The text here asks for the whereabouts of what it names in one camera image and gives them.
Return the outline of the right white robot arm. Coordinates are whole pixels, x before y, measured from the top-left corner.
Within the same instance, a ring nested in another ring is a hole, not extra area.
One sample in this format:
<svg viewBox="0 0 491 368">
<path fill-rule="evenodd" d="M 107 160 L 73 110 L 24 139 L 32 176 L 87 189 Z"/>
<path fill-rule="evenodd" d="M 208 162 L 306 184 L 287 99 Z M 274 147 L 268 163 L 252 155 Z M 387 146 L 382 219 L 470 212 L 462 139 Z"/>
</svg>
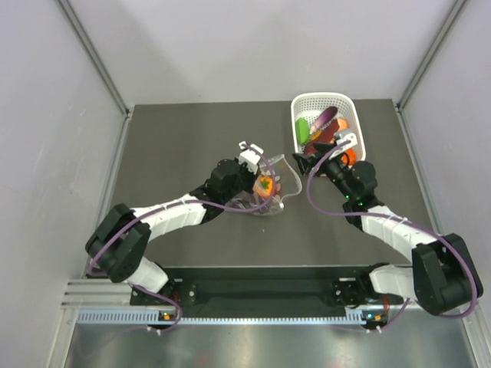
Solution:
<svg viewBox="0 0 491 368">
<path fill-rule="evenodd" d="M 300 173 L 308 179 L 326 176 L 346 199 L 339 216 L 410 261 L 408 267 L 369 267 L 358 284 L 360 298 L 373 304 L 393 294 L 416 301 L 433 316 L 469 316 L 483 295 L 483 284 L 464 239 L 455 233 L 440 235 L 393 213 L 375 194 L 374 165 L 344 163 L 343 145 L 317 143 L 315 149 L 313 155 L 294 154 Z"/>
</svg>

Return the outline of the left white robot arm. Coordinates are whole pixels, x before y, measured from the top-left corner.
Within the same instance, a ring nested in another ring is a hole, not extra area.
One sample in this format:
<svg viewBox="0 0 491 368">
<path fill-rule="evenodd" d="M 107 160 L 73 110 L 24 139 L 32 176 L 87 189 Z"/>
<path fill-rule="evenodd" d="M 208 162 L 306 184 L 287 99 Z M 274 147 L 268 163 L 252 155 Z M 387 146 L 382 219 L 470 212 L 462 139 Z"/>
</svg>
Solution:
<svg viewBox="0 0 491 368">
<path fill-rule="evenodd" d="M 131 209 L 114 206 L 86 244 L 95 267 L 114 283 L 147 289 L 158 304 L 169 302 L 174 286 L 166 272 L 144 257 L 149 242 L 187 226 L 202 225 L 222 214 L 226 204 L 242 192 L 251 192 L 259 174 L 260 158 L 219 161 L 198 188 L 173 201 Z"/>
</svg>

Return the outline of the clear zip top bag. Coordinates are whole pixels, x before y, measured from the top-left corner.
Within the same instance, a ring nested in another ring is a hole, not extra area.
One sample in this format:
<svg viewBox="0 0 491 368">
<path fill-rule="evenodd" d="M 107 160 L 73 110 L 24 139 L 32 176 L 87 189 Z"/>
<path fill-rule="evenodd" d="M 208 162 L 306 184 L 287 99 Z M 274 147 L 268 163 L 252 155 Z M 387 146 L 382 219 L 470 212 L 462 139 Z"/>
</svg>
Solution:
<svg viewBox="0 0 491 368">
<path fill-rule="evenodd" d="M 266 199 L 265 205 L 269 206 L 269 210 L 265 214 L 256 216 L 281 213 L 285 209 L 285 200 L 299 195 L 302 191 L 302 181 L 296 171 L 288 164 L 284 154 L 268 158 L 268 164 L 271 169 L 264 162 L 260 162 L 259 176 L 271 176 L 273 178 L 275 194 Z"/>
</svg>

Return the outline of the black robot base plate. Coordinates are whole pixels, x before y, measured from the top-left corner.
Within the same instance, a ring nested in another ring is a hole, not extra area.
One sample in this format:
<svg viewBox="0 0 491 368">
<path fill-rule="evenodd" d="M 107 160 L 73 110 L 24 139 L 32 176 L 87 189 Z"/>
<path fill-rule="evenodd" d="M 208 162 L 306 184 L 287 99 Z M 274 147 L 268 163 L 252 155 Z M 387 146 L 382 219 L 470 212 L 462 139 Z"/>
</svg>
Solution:
<svg viewBox="0 0 491 368">
<path fill-rule="evenodd" d="M 404 300 L 378 297 L 366 284 L 365 266 L 167 268 L 164 296 L 184 317 L 343 317 L 345 308 L 392 307 Z"/>
</svg>

